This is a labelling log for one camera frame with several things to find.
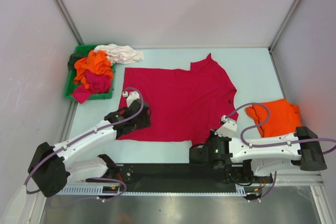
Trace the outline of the crimson t shirt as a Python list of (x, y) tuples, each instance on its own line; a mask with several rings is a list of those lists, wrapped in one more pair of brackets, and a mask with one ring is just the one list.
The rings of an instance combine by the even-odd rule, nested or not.
[(237, 89), (211, 55), (189, 70), (126, 68), (123, 86), (139, 90), (151, 109), (151, 126), (123, 140), (204, 143), (235, 109)]

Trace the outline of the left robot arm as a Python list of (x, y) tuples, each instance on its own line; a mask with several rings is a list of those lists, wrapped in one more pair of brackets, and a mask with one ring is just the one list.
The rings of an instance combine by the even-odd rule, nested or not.
[(116, 169), (111, 159), (102, 154), (89, 161), (80, 158), (101, 144), (127, 135), (134, 130), (149, 127), (150, 107), (136, 99), (130, 105), (110, 112), (90, 130), (56, 145), (41, 143), (35, 150), (28, 167), (32, 179), (45, 197), (59, 193), (68, 183), (88, 178), (101, 178), (110, 182)]

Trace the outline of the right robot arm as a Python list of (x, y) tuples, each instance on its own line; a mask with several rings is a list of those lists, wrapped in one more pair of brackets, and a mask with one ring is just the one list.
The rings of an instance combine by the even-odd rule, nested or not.
[(306, 172), (327, 169), (317, 135), (305, 126), (297, 127), (293, 133), (250, 141), (234, 137), (236, 130), (236, 124), (224, 124), (212, 130), (205, 143), (190, 148), (190, 163), (247, 165), (242, 169), (242, 176), (249, 183), (294, 166)]

